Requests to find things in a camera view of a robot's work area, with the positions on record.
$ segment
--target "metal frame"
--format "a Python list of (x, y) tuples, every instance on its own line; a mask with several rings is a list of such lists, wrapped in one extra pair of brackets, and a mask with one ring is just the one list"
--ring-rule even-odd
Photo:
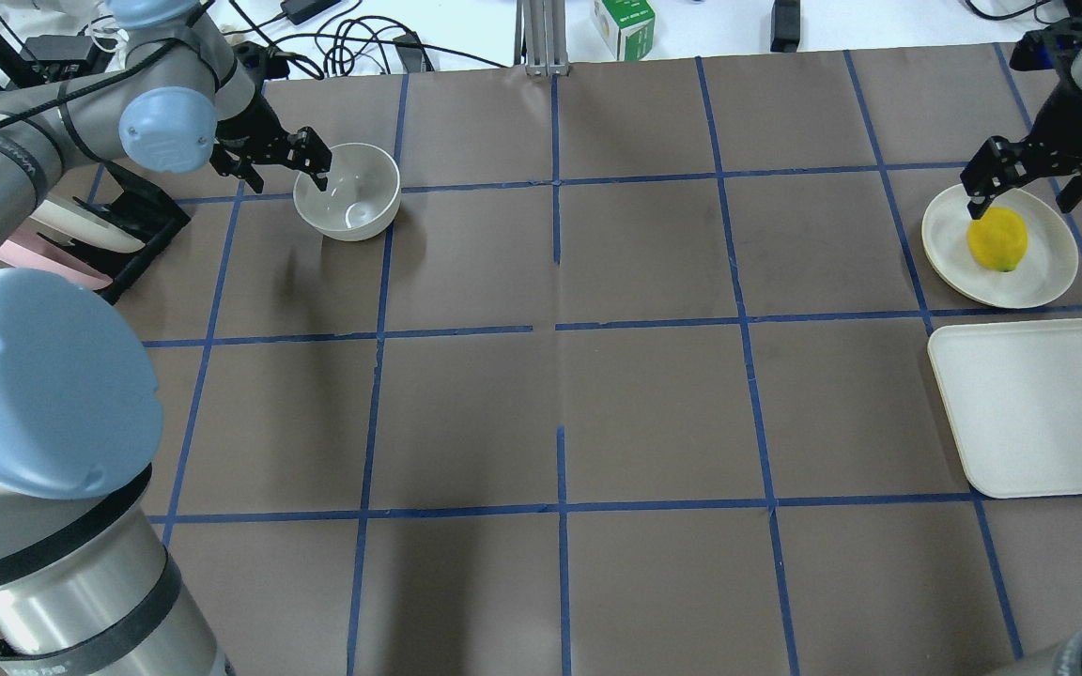
[(566, 0), (516, 0), (515, 64), (533, 77), (570, 74)]

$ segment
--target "green box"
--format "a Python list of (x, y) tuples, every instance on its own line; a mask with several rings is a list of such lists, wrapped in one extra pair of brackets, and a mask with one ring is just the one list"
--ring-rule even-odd
[(594, 0), (595, 27), (618, 61), (641, 61), (654, 48), (658, 16), (645, 0)]

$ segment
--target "yellow fruit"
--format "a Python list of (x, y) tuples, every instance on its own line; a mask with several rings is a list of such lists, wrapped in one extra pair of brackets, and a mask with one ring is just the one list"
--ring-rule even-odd
[(991, 207), (984, 217), (973, 220), (966, 228), (966, 247), (981, 266), (997, 273), (1013, 273), (1029, 247), (1026, 222), (1017, 211)]

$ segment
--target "white bowl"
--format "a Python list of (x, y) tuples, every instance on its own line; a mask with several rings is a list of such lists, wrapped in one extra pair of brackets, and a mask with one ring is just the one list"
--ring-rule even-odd
[(1010, 189), (995, 198), (1021, 215), (1029, 231), (1026, 257), (1013, 273), (995, 270), (975, 262), (966, 244), (972, 215), (966, 211), (962, 185), (947, 188), (929, 203), (921, 224), (921, 238), (929, 265), (967, 299), (998, 308), (1034, 308), (1063, 295), (1079, 269), (1079, 249), (1064, 217), (1022, 189)]
[(395, 158), (369, 143), (331, 147), (328, 187), (306, 174), (295, 178), (295, 210), (319, 234), (359, 242), (386, 230), (399, 211), (403, 181)]

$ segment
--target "white floor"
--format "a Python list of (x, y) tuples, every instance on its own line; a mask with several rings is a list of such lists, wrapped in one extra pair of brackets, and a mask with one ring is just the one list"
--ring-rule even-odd
[[(94, 0), (0, 0), (0, 11), (23, 36), (42, 32), (76, 32), (85, 17), (55, 11), (36, 11), (39, 5), (85, 8), (79, 14), (94, 16)], [(281, 35), (314, 30), (331, 14), (352, 8), (356, 0), (343, 0), (321, 16), (295, 26), (289, 22), (270, 25), (267, 34)], [(658, 36), (650, 59), (721, 54), (756, 54), (769, 47), (773, 0), (649, 0), (658, 13)], [(975, 0), (986, 12), (1004, 13), (1026, 5), (1029, 0)], [(425, 43), (475, 53), (487, 59), (510, 63), (516, 25), (515, 0), (360, 0), (349, 17), (383, 14), (398, 18), (420, 34)], [(962, 0), (803, 0), (801, 51), (862, 50), (880, 47), (924, 47), (924, 44), (969, 44), (1016, 41), (1040, 25), (1029, 14), (1007, 22), (975, 17)], [(275, 0), (241, 0), (254, 21), (278, 11)], [(609, 61), (612, 55), (590, 22), (590, 0), (567, 0), (567, 41), (570, 59)], [(222, 26), (238, 29), (243, 21), (226, 0), (217, 0), (211, 16)], [(1040, 16), (1065, 16), (1058, 0), (1042, 8)], [(319, 52), (312, 39), (288, 42), (293, 51), (313, 59)], [(450, 54), (433, 54), (439, 69), (485, 68), (473, 61)], [(377, 72), (373, 61), (360, 59), (357, 74)], [(401, 68), (394, 56), (392, 65)]]

